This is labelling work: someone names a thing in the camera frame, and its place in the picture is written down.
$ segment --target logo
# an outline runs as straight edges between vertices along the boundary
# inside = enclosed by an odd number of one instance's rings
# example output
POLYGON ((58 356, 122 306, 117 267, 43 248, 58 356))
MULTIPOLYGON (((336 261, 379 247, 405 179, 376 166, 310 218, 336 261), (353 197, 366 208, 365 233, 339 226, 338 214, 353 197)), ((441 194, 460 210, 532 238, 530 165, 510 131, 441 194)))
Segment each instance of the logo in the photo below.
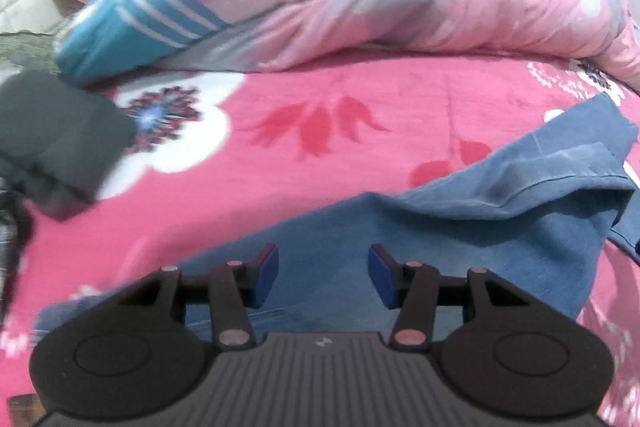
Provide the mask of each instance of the logo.
POLYGON ((321 339, 316 340, 316 346, 318 347, 327 347, 333 343, 334 341, 332 341, 331 339, 328 339, 327 337, 323 337, 321 339))

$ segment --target dark gray cloth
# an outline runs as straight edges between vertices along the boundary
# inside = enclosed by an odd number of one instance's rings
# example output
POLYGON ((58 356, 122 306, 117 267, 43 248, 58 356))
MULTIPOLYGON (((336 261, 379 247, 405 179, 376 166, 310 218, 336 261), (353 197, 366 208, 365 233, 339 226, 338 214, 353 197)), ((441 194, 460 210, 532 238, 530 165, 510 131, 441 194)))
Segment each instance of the dark gray cloth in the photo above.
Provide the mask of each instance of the dark gray cloth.
POLYGON ((53 74, 23 71, 0 85, 0 176, 56 219, 94 202, 134 134, 110 99, 53 74))

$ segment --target red leaf print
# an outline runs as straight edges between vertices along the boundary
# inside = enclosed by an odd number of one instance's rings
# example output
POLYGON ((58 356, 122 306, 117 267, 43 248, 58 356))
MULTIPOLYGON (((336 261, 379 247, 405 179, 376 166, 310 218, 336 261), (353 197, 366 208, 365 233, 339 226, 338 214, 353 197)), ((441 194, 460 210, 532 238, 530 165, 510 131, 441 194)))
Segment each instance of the red leaf print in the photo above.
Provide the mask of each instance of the red leaf print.
POLYGON ((329 139, 331 138, 331 116, 323 104, 300 124, 300 145, 302 157, 305 153, 313 156, 329 154, 329 139))
POLYGON ((291 129, 302 116, 306 102, 286 105, 271 112, 267 118, 257 126, 258 133, 252 140, 252 144, 260 144, 270 147, 291 129))
POLYGON ((484 160, 491 152, 489 146, 484 143, 460 140, 460 158, 465 165, 484 160))
POLYGON ((336 108, 336 113, 340 132, 356 143, 360 143, 357 130, 359 121, 376 131, 389 131, 374 120, 371 110, 367 105, 351 96, 342 97, 336 108))
POLYGON ((437 160, 418 165, 409 175, 412 187, 421 187, 429 182, 444 178, 452 173, 451 165, 444 160, 437 160))

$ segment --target white flower print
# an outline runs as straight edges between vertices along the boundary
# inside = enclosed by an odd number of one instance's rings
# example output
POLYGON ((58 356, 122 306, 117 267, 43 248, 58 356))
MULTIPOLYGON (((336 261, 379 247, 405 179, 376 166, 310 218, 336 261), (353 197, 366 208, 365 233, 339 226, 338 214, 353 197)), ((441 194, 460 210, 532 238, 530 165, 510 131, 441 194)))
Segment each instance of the white flower print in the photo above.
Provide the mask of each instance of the white flower print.
POLYGON ((219 151, 231 125, 218 104, 243 81, 241 73, 160 73, 120 87, 114 102, 136 120, 136 143, 102 184, 98 199, 123 194, 148 169, 183 172, 219 151))
POLYGON ((640 421, 640 379, 634 359, 628 356, 634 347, 632 335, 626 328, 609 320, 593 300, 590 299, 589 304, 601 328, 598 336, 609 346, 616 370, 601 417, 610 425, 637 427, 640 421))
POLYGON ((565 93, 574 96, 578 100, 588 100, 593 96, 580 80, 560 79, 558 68, 555 66, 544 62, 529 62, 527 69, 542 86, 549 89, 559 87, 565 93))
POLYGON ((78 291, 69 295, 69 300, 79 301, 80 299, 84 299, 85 297, 97 297, 102 292, 93 286, 89 286, 88 284, 82 284, 78 291))
POLYGON ((602 73, 590 64, 580 60, 571 60, 569 67, 571 71, 577 73, 580 79, 591 87, 595 87, 599 92, 606 92, 611 100, 620 107, 622 100, 625 98, 625 92, 607 73, 602 73))
POLYGON ((562 109, 552 109, 545 113, 545 123, 552 121, 556 116, 560 116, 564 111, 562 109))
POLYGON ((640 188, 640 178, 638 178, 638 175, 636 174, 636 171, 634 171, 633 167, 629 165, 628 162, 625 162, 623 167, 625 168, 626 175, 631 178, 631 181, 636 184, 636 187, 640 188))
POLYGON ((0 352, 8 359, 19 357, 31 346, 29 334, 24 331, 12 333, 14 326, 11 317, 7 317, 0 333, 0 352))

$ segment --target pink bedsheet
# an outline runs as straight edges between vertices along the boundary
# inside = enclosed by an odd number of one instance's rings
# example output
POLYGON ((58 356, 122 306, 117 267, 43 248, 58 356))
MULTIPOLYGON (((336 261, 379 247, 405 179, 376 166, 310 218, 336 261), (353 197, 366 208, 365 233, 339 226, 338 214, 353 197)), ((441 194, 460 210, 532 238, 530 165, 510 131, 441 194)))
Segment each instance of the pink bedsheet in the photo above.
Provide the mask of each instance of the pink bedsheet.
MULTIPOLYGON (((640 123, 637 95, 592 76, 562 60, 343 52, 286 73, 122 84, 116 102, 137 108, 148 133, 92 210, 64 223, 36 214, 0 335, 0 426, 7 397, 33 392, 30 328, 43 306, 365 190, 445 176, 601 90, 640 123), (145 112, 158 97, 173 120, 145 112)), ((628 161, 640 172, 640 145, 628 161)), ((581 320, 615 354, 602 414, 619 427, 640 426, 639 287, 640 268, 607 244, 581 320)))

